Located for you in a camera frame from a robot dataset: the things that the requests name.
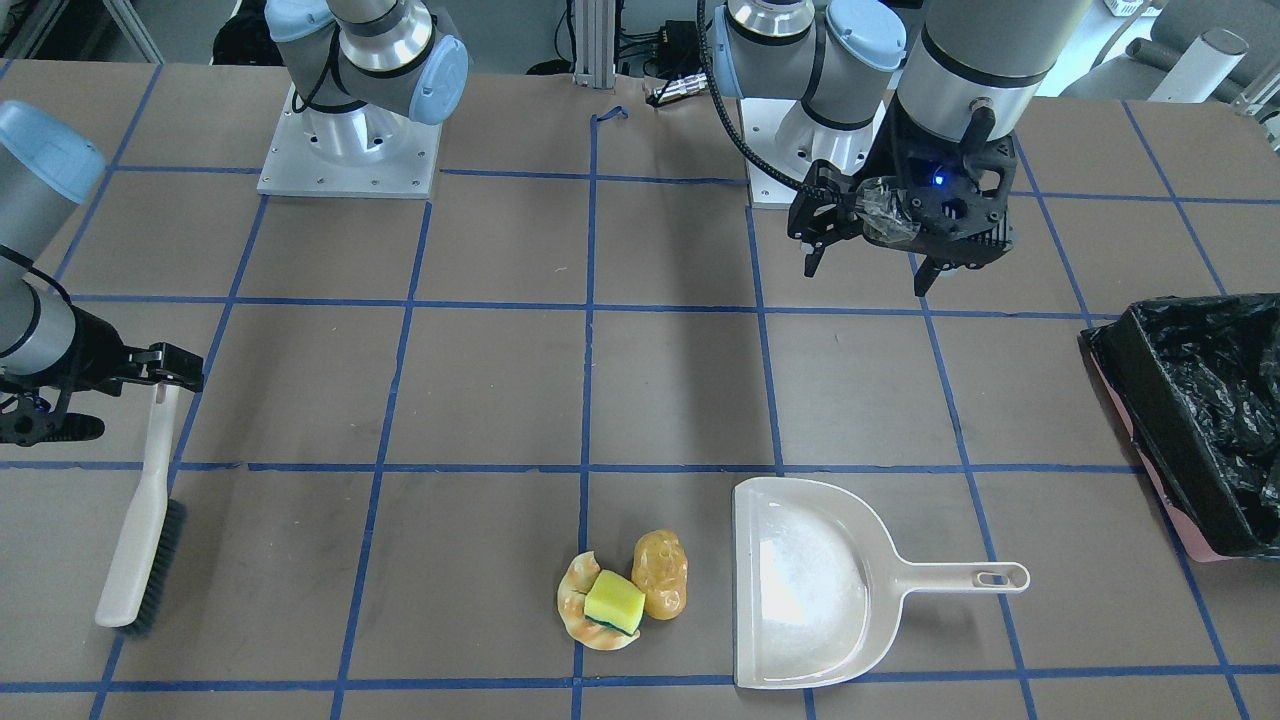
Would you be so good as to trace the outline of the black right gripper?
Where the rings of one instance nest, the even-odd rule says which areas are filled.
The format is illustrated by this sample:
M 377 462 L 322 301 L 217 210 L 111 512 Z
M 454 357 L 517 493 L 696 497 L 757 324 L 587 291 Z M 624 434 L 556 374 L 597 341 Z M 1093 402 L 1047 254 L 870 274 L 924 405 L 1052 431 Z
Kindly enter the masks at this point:
M 32 447 L 100 438 L 104 420 L 70 413 L 70 397 L 87 391 L 119 396 L 124 365 L 125 383 L 205 387 L 205 357 L 197 354 L 170 343 L 128 350 L 113 325 L 81 307 L 42 309 L 19 340 L 3 346 L 3 391 L 15 401 L 3 410 L 1 442 Z

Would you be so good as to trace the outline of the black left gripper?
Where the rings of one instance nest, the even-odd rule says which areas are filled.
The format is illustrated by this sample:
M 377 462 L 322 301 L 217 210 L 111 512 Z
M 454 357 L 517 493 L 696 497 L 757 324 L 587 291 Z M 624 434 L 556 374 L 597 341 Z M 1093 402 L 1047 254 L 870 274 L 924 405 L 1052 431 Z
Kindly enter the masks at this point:
M 991 138 L 997 114 L 978 100 L 948 140 L 890 102 L 863 167 L 845 176 L 817 160 L 788 209 L 787 234 L 803 246 L 803 274 L 814 278 L 826 249 L 842 240 L 924 256 L 916 297 L 946 270 L 982 269 L 1016 243 L 1009 195 L 1016 174 L 1010 136 Z

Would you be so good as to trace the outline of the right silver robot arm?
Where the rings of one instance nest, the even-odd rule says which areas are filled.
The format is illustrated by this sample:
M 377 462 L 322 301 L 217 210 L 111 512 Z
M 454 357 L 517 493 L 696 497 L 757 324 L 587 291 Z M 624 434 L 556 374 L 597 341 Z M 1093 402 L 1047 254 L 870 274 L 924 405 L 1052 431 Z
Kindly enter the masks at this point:
M 468 50 L 424 1 L 268 1 L 264 18 L 291 74 L 259 192 L 425 199 L 440 126 L 468 78 Z M 29 447 L 102 436 L 72 413 L 78 392 L 152 386 L 148 436 L 169 445 L 177 391 L 204 388 L 201 356 L 131 347 L 76 306 L 36 261 L 105 172 L 99 149 L 22 101 L 3 104 L 3 442 Z

